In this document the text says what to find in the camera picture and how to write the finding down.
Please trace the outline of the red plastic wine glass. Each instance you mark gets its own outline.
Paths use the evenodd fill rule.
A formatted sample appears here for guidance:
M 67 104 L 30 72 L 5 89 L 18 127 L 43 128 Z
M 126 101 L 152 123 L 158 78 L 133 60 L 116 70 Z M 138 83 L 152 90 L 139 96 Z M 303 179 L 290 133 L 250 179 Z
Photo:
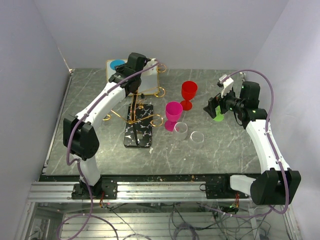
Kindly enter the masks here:
M 194 81 L 185 81 L 181 86 L 181 95 L 183 101 L 180 102 L 184 111 L 192 109 L 191 100 L 196 96 L 198 85 Z

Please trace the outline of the gold wine glass rack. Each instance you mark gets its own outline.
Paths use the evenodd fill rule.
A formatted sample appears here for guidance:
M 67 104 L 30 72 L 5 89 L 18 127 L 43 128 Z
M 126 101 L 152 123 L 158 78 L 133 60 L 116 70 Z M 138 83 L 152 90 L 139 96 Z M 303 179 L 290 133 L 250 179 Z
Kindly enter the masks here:
M 113 116 L 117 116 L 126 123 L 124 129 L 123 145 L 126 148 L 150 148 L 152 145 L 153 128 L 160 127 L 164 123 L 161 115 L 154 113 L 152 103 L 145 103 L 147 96 L 162 98 L 166 94 L 166 90 L 160 86 L 159 74 L 164 73 L 167 67 L 160 63 L 157 65 L 159 93 L 153 95 L 139 95 L 138 89 L 135 93 L 131 93 L 131 103 L 127 108 L 126 117 L 121 116 L 114 110 L 111 111 L 103 121 L 109 121 Z

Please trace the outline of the blue plastic wine glass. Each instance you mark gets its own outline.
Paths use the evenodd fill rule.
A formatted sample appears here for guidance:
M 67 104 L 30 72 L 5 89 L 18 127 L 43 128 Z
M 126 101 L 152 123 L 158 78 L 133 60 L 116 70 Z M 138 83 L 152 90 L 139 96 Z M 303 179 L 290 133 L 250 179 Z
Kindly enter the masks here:
M 116 70 L 116 67 L 117 66 L 120 66 L 120 65 L 123 65 L 125 64 L 126 62 L 122 59 L 115 59 L 115 60 L 112 60 L 110 63 L 109 63 L 109 67 L 112 69 L 112 70 Z

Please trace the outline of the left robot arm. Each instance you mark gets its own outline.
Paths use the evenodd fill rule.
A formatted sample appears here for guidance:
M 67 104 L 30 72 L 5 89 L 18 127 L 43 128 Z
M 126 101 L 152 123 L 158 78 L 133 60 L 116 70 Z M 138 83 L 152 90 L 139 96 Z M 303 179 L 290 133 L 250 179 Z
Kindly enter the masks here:
M 63 145 L 67 148 L 66 163 L 77 164 L 79 183 L 73 187 L 74 200 L 96 199 L 111 194 L 115 199 L 116 190 L 108 190 L 97 167 L 96 153 L 100 142 L 96 134 L 103 119 L 119 102 L 135 93 L 141 85 L 141 74 L 158 64 L 156 59 L 132 52 L 125 63 L 115 66 L 104 89 L 82 111 L 68 115 L 63 120 Z

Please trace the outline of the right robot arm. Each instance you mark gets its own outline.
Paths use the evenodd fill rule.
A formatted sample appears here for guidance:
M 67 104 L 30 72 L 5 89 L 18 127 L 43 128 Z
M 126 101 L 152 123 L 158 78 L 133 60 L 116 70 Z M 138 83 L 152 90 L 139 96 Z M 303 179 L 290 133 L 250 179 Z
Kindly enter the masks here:
M 204 111 L 213 119 L 227 111 L 233 112 L 235 120 L 253 142 L 261 174 L 256 178 L 233 174 L 221 184 L 220 192 L 226 198 L 241 192 L 250 196 L 256 205 L 289 205 L 301 182 L 301 174 L 291 169 L 279 151 L 267 119 L 268 113 L 259 107 L 260 85 L 245 81 L 236 96 L 233 84 L 230 77 L 220 81 L 221 92 L 208 100 Z

